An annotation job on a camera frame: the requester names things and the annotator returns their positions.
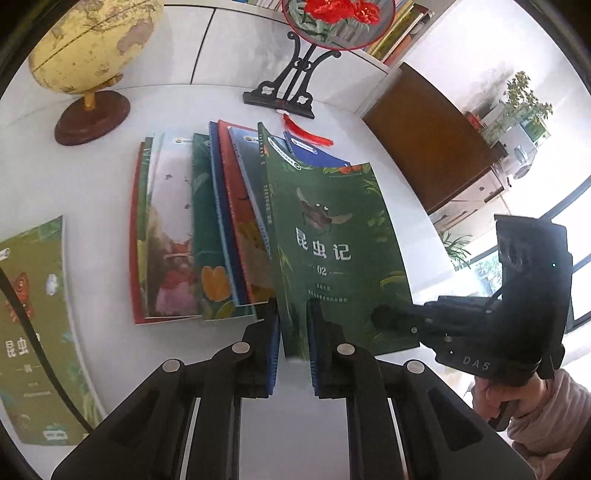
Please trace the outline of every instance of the red flower embroidery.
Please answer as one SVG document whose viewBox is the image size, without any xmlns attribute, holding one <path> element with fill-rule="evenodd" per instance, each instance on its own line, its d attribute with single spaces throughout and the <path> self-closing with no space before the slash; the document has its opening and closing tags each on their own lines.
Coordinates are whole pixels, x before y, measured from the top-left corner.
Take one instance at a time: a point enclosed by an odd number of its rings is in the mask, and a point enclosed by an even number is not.
<svg viewBox="0 0 591 480">
<path fill-rule="evenodd" d="M 350 0 L 307 0 L 304 12 L 329 24 L 353 15 L 355 7 Z"/>
<path fill-rule="evenodd" d="M 379 7 L 371 2 L 359 0 L 353 5 L 353 18 L 361 23 L 379 23 Z"/>
</svg>

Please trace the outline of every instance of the white table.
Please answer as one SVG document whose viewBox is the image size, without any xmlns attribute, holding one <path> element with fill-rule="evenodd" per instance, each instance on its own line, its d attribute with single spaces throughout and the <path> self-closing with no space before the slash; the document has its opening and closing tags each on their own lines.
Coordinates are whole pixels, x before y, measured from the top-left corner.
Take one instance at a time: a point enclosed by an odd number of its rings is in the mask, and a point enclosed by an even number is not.
<svg viewBox="0 0 591 480">
<path fill-rule="evenodd" d="M 209 359 L 240 340 L 251 318 L 195 320 L 136 326 L 129 296 L 128 232 L 131 186 L 139 143 L 157 131 L 207 133 L 224 119 L 281 135 L 281 117 L 244 105 L 242 90 L 178 85 L 122 91 L 132 110 L 109 135 L 79 147 L 62 147 L 54 125 L 66 104 L 21 118 L 0 132 L 0 239 L 64 215 L 66 262 L 73 323 L 99 401 L 112 411 L 168 358 L 186 364 Z M 415 194 L 361 119 L 314 103 L 316 120 L 295 117 L 305 129 L 332 138 L 331 153 L 353 164 L 370 161 L 397 234 L 416 303 L 447 293 L 439 286 L 453 269 Z M 427 349 L 389 359 L 420 357 Z M 246 400 L 242 410 L 241 476 L 245 480 L 346 479 L 349 475 L 344 401 L 313 395 L 309 366 L 280 359 L 275 394 Z M 45 478 L 70 450 L 21 446 Z"/>
</svg>

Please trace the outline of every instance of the red book edge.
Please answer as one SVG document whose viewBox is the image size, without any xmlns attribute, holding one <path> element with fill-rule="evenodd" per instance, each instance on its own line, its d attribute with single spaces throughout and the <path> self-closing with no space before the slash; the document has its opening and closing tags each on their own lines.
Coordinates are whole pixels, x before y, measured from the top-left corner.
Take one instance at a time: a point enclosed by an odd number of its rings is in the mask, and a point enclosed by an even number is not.
<svg viewBox="0 0 591 480">
<path fill-rule="evenodd" d="M 244 178 L 242 178 L 242 172 L 240 170 L 240 165 L 238 164 L 238 158 L 236 156 L 236 151 L 234 150 L 234 144 L 232 143 L 232 137 L 230 136 L 230 132 L 228 131 L 228 127 L 237 127 L 237 128 L 244 128 L 245 130 L 250 130 L 255 132 L 256 130 L 248 127 L 243 127 L 242 125 L 230 124 L 225 122 L 224 120 L 218 120 L 217 126 L 219 130 L 219 138 L 220 138 L 220 149 L 222 151 L 222 165 L 224 176 L 226 178 L 226 191 L 228 192 L 228 201 L 230 203 L 230 214 L 232 215 L 232 226 L 234 228 L 234 232 L 236 234 L 236 239 L 238 240 L 238 236 L 240 232 L 238 231 L 237 221 L 236 221 L 236 212 L 234 210 L 233 204 L 233 195 L 232 189 L 228 186 L 228 178 L 236 178 L 236 173 L 238 174 L 238 179 L 242 184 L 242 190 L 244 192 L 245 198 L 248 198 L 248 191 L 246 190 L 246 185 L 244 183 Z M 250 201 L 248 202 L 248 209 L 252 215 L 252 220 L 256 223 L 256 217 L 254 210 L 252 210 L 252 204 Z M 244 269 L 244 255 L 245 253 L 241 250 L 240 242 L 236 242 L 236 246 L 238 247 L 238 255 L 240 256 L 240 264 L 242 266 L 242 273 L 244 275 L 244 279 L 246 281 L 246 291 L 248 292 L 248 300 L 252 304 L 257 303 L 264 303 L 264 301 L 255 301 L 255 295 L 252 291 L 252 283 L 248 278 L 248 272 Z"/>
<path fill-rule="evenodd" d="M 131 308 L 136 325 L 146 323 L 159 323 L 168 320 L 182 320 L 175 317 L 148 317 L 144 315 L 142 308 L 142 298 L 139 294 L 139 265 L 138 265 L 138 183 L 139 174 L 142 168 L 142 155 L 144 153 L 144 142 L 139 145 L 138 162 L 135 168 L 134 186 L 131 193 L 131 214 L 129 216 L 129 287 L 131 289 Z"/>
</svg>

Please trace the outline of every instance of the globe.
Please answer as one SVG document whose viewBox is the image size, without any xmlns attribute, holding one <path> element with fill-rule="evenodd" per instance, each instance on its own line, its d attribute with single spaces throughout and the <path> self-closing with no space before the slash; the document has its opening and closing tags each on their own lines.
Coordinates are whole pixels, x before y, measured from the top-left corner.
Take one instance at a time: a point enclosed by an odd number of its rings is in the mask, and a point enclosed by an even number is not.
<svg viewBox="0 0 591 480">
<path fill-rule="evenodd" d="M 29 68 L 47 89 L 83 95 L 56 126 L 56 140 L 76 145 L 99 138 L 129 114 L 129 101 L 98 92 L 121 79 L 121 70 L 150 39 L 163 0 L 81 0 L 37 44 Z"/>
</svg>

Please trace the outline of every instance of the green plant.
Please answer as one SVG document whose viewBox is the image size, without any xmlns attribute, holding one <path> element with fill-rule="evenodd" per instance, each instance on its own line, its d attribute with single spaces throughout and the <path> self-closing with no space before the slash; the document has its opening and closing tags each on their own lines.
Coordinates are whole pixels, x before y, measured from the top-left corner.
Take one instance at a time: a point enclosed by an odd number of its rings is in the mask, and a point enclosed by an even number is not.
<svg viewBox="0 0 591 480">
<path fill-rule="evenodd" d="M 462 267 L 469 268 L 470 266 L 468 265 L 467 258 L 470 256 L 470 252 L 466 250 L 465 246 L 470 243 L 471 237 L 469 235 L 462 235 L 455 240 L 451 240 L 451 236 L 452 234 L 450 232 L 439 234 L 439 238 L 445 247 L 447 256 L 457 270 Z"/>
<path fill-rule="evenodd" d="M 541 103 L 530 88 L 530 78 L 525 72 L 517 72 L 507 82 L 506 96 L 507 113 L 520 122 L 532 121 L 539 125 L 553 114 L 551 103 Z"/>
</svg>

